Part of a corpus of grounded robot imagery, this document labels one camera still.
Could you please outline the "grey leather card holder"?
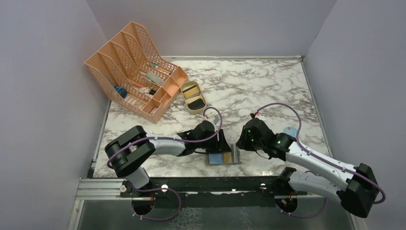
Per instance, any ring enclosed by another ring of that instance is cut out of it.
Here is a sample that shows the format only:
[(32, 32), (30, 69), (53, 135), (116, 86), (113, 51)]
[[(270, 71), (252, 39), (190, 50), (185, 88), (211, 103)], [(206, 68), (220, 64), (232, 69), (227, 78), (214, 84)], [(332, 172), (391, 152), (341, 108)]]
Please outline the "grey leather card holder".
[(234, 165), (240, 164), (240, 149), (231, 144), (230, 152), (210, 153), (206, 156), (207, 165)]

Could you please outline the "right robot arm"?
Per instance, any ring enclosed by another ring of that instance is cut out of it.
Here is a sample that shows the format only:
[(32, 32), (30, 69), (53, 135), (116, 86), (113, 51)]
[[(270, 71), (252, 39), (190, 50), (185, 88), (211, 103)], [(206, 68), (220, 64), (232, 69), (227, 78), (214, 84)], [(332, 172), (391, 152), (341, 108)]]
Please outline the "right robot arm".
[(377, 181), (370, 166), (340, 162), (301, 144), (286, 134), (275, 134), (264, 121), (253, 118), (243, 125), (237, 141), (241, 150), (265, 152), (305, 168), (286, 167), (271, 187), (282, 195), (308, 192), (340, 202), (349, 213), (366, 218), (378, 196)]

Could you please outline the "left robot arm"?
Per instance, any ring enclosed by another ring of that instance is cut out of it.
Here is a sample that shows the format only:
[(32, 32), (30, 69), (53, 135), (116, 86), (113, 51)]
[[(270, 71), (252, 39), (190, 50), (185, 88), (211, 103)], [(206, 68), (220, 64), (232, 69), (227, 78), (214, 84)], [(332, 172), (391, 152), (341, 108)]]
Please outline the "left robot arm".
[(142, 126), (135, 126), (110, 143), (104, 151), (107, 166), (119, 178), (132, 184), (136, 195), (143, 197), (150, 192), (150, 178), (142, 164), (152, 155), (188, 156), (203, 149), (205, 154), (231, 152), (222, 129), (215, 130), (209, 121), (202, 121), (194, 129), (172, 137), (148, 134)]

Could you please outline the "gold credit card black stripe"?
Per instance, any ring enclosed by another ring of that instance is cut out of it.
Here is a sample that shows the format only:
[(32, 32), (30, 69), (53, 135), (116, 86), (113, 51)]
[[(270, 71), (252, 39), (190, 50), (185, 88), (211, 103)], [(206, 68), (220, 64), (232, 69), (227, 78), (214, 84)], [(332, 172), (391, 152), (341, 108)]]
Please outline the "gold credit card black stripe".
[(230, 164), (230, 163), (233, 162), (233, 154), (232, 154), (232, 152), (224, 152), (223, 157), (224, 157), (224, 163), (225, 164)]

